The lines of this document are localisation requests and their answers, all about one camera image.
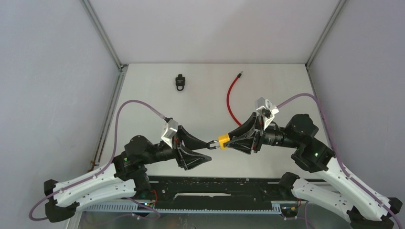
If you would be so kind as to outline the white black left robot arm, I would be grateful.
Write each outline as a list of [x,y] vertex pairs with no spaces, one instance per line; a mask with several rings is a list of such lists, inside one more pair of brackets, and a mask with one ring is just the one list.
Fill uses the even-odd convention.
[[209,145],[210,142],[194,137],[182,126],[170,134],[168,140],[156,144],[137,135],[111,163],[72,180],[46,181],[46,217],[55,223],[69,219],[77,211],[98,202],[135,196],[147,198],[152,188],[146,165],[174,159],[180,168],[190,170],[211,161],[210,156],[197,152]]

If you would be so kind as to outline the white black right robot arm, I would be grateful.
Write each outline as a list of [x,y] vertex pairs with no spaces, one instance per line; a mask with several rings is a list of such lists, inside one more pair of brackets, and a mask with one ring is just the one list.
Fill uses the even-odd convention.
[[315,174],[335,188],[329,191],[300,176],[287,172],[278,183],[278,194],[283,199],[304,199],[340,216],[353,229],[391,229],[398,224],[397,213],[402,202],[385,197],[338,162],[336,153],[315,138],[318,128],[308,114],[297,114],[285,127],[252,113],[235,130],[218,138],[221,148],[231,148],[250,154],[263,145],[293,148],[294,162],[304,171]]

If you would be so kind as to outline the yellow padlock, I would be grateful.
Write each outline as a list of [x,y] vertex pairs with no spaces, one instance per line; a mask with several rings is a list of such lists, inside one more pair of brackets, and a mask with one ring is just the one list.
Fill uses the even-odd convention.
[[208,142],[206,148],[210,150],[215,150],[218,148],[225,149],[226,147],[224,145],[229,141],[230,141],[229,134],[221,135],[217,137],[217,139]]

